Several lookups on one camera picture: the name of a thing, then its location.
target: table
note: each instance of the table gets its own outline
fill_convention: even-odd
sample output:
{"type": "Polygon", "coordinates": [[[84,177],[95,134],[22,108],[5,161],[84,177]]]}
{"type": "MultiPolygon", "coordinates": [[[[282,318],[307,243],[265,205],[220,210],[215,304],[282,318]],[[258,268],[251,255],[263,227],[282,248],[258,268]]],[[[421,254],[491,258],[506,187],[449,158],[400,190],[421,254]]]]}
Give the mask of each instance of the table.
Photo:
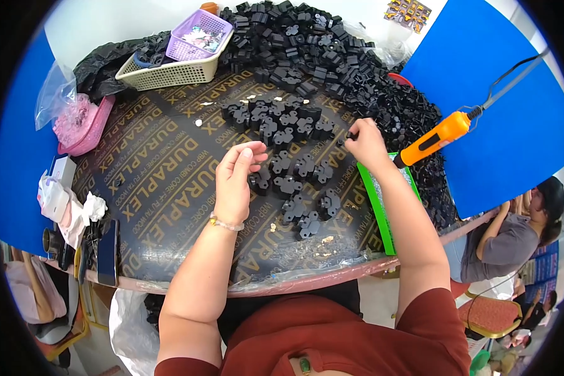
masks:
{"type": "MultiPolygon", "coordinates": [[[[250,95],[284,99],[289,94],[272,84],[256,83],[245,70],[220,73],[208,84],[118,98],[98,147],[76,159],[73,191],[77,197],[83,202],[89,191],[103,197],[110,217],[120,222],[120,287],[165,293],[209,220],[219,161],[233,145],[259,139],[257,132],[238,132],[226,124],[218,104],[250,95]]],[[[345,138],[355,117],[324,94],[311,102],[322,107],[322,117],[336,124],[335,137],[293,143],[289,153],[293,158],[310,153],[316,162],[329,162],[334,177],[325,188],[337,192],[342,209],[323,223],[317,235],[298,242],[292,226],[280,222],[283,200],[252,193],[250,215],[236,242],[230,296],[311,290],[398,265],[396,258],[382,252],[355,159],[336,143],[345,138]]],[[[315,208],[319,192],[304,184],[302,194],[307,206],[315,208]]],[[[444,237],[456,237],[489,218],[458,223],[458,229],[444,237]]],[[[94,277],[89,271],[87,278],[94,277]]]]}

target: hand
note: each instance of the hand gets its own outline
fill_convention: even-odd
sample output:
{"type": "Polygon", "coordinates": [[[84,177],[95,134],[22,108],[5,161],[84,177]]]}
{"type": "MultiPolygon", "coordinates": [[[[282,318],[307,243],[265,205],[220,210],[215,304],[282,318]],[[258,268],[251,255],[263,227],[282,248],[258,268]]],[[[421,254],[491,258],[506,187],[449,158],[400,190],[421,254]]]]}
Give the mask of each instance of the hand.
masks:
{"type": "Polygon", "coordinates": [[[537,304],[539,303],[539,301],[541,301],[541,289],[537,290],[537,293],[535,294],[535,298],[533,299],[533,304],[537,304]]]}
{"type": "Polygon", "coordinates": [[[516,196],[516,198],[510,200],[511,213],[522,215],[522,195],[516,196]]]}
{"type": "Polygon", "coordinates": [[[257,172],[257,163],[268,159],[265,144],[251,141],[233,146],[215,169],[215,208],[218,220],[240,225],[248,217],[250,191],[247,176],[257,172]]]}
{"type": "Polygon", "coordinates": [[[392,165],[389,153],[384,145],[383,135],[371,118],[357,119],[349,128],[351,133],[357,134],[357,140],[347,139],[345,147],[370,172],[378,169],[381,164],[392,165]]]}

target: beaded bracelet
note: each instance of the beaded bracelet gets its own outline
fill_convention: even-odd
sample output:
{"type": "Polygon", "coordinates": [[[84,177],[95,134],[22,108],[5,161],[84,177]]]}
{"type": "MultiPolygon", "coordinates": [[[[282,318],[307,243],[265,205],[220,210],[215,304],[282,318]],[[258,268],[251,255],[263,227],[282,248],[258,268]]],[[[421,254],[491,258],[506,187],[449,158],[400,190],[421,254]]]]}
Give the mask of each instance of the beaded bracelet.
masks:
{"type": "Polygon", "coordinates": [[[217,219],[217,216],[215,215],[214,212],[211,212],[211,214],[209,215],[209,222],[211,223],[211,226],[221,226],[230,231],[242,231],[244,229],[244,223],[240,223],[240,225],[238,226],[233,226],[231,224],[223,223],[222,221],[217,219]]]}

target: black cap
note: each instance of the black cap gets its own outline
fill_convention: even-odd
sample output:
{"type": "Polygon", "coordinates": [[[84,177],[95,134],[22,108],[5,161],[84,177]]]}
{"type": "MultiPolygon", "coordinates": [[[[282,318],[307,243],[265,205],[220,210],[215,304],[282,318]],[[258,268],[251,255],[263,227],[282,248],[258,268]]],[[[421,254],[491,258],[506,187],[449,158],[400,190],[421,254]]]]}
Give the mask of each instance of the black cap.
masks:
{"type": "Polygon", "coordinates": [[[564,213],[564,185],[557,177],[552,176],[537,185],[543,195],[543,209],[547,213],[547,222],[556,222],[564,213]]]}

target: green pendant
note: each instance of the green pendant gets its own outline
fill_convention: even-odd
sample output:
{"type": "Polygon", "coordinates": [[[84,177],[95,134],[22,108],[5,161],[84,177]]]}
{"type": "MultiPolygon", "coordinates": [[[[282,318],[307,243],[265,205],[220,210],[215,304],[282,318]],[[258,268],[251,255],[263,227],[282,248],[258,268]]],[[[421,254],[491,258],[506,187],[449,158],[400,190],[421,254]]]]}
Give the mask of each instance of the green pendant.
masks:
{"type": "Polygon", "coordinates": [[[308,375],[311,371],[311,365],[309,364],[309,360],[307,358],[299,360],[299,366],[301,367],[301,372],[303,372],[304,375],[308,375]]]}

